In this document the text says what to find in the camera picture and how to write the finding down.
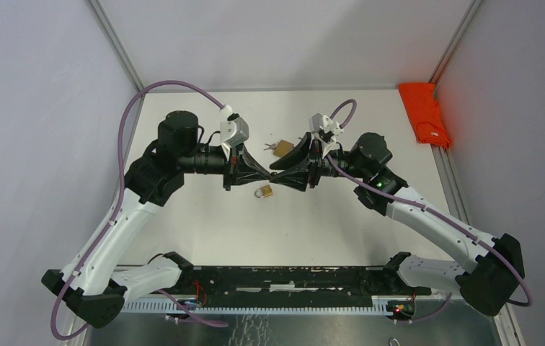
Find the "small brass padlock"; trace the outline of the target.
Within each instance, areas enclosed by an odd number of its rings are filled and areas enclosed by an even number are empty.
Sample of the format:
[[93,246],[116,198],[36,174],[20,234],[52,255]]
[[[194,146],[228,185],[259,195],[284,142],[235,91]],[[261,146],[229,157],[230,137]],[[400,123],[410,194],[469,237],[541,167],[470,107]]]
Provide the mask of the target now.
[[273,195],[274,195],[274,192],[270,185],[261,186],[254,192],[254,196],[256,198],[268,198]]

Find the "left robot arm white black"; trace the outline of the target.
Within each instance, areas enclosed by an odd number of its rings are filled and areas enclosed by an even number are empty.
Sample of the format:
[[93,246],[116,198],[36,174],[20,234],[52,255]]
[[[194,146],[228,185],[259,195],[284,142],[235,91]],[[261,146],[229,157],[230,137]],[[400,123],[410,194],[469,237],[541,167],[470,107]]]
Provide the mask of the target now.
[[159,123],[156,139],[130,165],[107,220],[70,264],[44,274],[43,285],[91,327],[108,325],[126,303],[149,293],[171,288],[181,294],[191,289],[190,264],[174,252],[147,265],[115,271],[140,230],[184,185],[186,174],[219,174],[226,190],[269,179],[269,172],[245,146],[246,121],[232,112],[224,116],[219,125],[221,142],[210,146],[201,141],[195,114],[169,113]]

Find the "silver keys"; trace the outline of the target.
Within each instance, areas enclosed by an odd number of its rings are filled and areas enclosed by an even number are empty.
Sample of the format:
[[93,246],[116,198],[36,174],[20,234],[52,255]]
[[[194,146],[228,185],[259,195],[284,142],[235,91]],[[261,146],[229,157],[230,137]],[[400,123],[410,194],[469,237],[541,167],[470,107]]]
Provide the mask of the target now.
[[278,143],[265,144],[265,151],[274,151],[278,147]]

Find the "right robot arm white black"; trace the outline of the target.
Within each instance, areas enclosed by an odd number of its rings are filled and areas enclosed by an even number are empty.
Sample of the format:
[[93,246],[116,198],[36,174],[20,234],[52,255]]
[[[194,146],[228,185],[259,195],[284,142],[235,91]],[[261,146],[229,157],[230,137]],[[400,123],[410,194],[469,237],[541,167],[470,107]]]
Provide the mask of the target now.
[[409,287],[441,290],[459,295],[485,316],[498,315],[507,304],[517,305],[511,297],[526,286],[520,242],[444,213],[387,167],[391,158],[385,138],[377,133],[364,133],[349,151],[329,149],[306,133],[270,165],[270,181],[305,191],[322,177],[344,177],[357,185],[353,192],[367,209],[411,228],[450,257],[444,261],[398,254],[383,275],[388,292],[401,294]]

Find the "large brass padlock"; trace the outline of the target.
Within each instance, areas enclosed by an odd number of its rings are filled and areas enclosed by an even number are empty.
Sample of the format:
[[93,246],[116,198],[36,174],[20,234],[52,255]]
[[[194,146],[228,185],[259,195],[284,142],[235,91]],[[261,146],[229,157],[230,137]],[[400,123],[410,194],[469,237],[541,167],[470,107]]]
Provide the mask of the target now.
[[291,152],[295,145],[291,142],[280,140],[272,145],[272,154],[278,158],[282,158]]

